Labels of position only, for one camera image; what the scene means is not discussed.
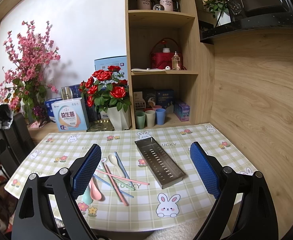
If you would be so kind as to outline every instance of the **white wall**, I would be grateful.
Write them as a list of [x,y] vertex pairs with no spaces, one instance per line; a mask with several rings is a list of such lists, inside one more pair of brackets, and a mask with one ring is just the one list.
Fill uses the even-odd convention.
[[23,20],[35,20],[35,33],[45,33],[46,21],[53,25],[50,39],[60,48],[60,61],[52,61],[47,80],[54,77],[55,86],[78,84],[94,72],[94,60],[126,55],[124,0],[23,0],[1,21],[0,83],[4,70],[15,69],[3,46],[7,32],[26,34]]

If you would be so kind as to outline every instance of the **black countertop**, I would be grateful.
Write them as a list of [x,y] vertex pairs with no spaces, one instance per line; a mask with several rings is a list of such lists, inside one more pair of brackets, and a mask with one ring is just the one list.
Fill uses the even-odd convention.
[[239,33],[252,29],[291,29],[293,30],[293,13],[271,13],[253,16],[230,22],[207,31],[200,31],[201,42],[212,41],[224,34]]

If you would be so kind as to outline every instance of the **white planter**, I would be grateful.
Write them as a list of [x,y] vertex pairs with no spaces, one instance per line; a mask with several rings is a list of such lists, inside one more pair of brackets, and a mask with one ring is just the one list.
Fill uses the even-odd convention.
[[[215,13],[215,17],[217,18],[217,20],[219,19],[220,13],[221,12],[216,12]],[[229,11],[227,11],[227,12],[223,11],[222,15],[220,17],[220,20],[218,22],[218,26],[226,24],[226,23],[230,23],[230,22],[231,22],[231,19],[230,19]]]
[[127,130],[131,126],[130,107],[125,113],[123,107],[120,111],[116,107],[111,107],[107,110],[107,115],[116,131]]

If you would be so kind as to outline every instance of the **pink chopstick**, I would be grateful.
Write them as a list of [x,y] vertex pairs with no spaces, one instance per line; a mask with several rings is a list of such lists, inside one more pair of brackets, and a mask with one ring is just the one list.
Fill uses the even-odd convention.
[[150,185],[150,183],[147,183],[147,182],[142,182],[142,181],[138,181],[138,180],[132,180],[132,179],[119,177],[119,176],[116,176],[116,175],[113,175],[113,174],[110,174],[110,173],[107,173],[107,172],[104,172],[104,171],[100,171],[98,169],[96,169],[96,171],[98,171],[100,173],[103,173],[103,174],[106,174],[106,175],[109,175],[109,176],[112,176],[112,177],[115,177],[115,178],[118,178],[118,179],[123,179],[123,180],[131,181],[131,182],[135,182],[135,183],[140,183],[140,184],[143,184],[143,185]]
[[[110,170],[109,170],[109,167],[103,163],[103,166],[104,166],[104,169],[111,174]],[[123,202],[123,204],[125,206],[128,206],[128,202],[126,202],[125,198],[123,197],[122,193],[119,191],[119,188],[117,186],[117,184],[114,182],[113,178],[109,175],[109,179],[113,185],[113,187],[115,188],[116,190],[116,193],[118,194],[118,196],[120,197],[121,201]]]

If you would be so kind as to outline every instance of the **rabbit ear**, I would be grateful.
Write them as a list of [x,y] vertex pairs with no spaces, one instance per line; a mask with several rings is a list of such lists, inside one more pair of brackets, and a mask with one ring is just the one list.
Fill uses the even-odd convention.
[[170,198],[169,202],[172,201],[173,203],[176,203],[180,200],[180,198],[181,198],[181,196],[179,194],[175,194]]
[[167,197],[165,194],[160,193],[160,194],[158,195],[158,201],[159,201],[160,203],[167,202],[167,201],[168,201],[168,197]]

